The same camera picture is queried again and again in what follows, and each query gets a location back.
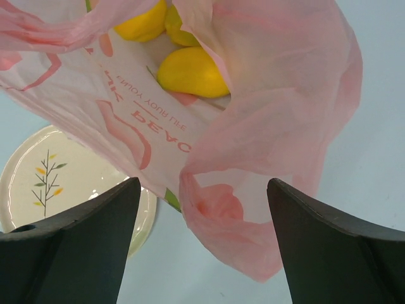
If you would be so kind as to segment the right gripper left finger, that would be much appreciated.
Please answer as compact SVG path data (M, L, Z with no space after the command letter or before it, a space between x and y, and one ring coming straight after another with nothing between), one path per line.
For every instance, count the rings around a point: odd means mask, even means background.
M1 234L1 303L116 303L140 201L129 178Z

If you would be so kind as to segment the round cream plate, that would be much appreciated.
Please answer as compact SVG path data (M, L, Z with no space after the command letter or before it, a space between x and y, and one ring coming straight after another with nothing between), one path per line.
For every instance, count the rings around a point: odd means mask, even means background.
M1 175L4 232L91 200L128 177L53 126L31 135Z

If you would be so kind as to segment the pink plastic bag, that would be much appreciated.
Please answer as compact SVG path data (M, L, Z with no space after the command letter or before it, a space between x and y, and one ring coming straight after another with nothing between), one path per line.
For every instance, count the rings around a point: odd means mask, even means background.
M172 96L113 27L154 1L1 2L1 88L170 203L217 259L265 282L281 268L266 185L315 195L328 145L360 102L363 61L335 1L175 1L230 102Z

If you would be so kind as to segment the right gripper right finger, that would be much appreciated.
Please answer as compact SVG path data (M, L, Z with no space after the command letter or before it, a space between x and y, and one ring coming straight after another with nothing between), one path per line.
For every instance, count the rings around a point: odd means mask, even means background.
M404 303L404 232L280 179L269 181L267 196L293 303Z

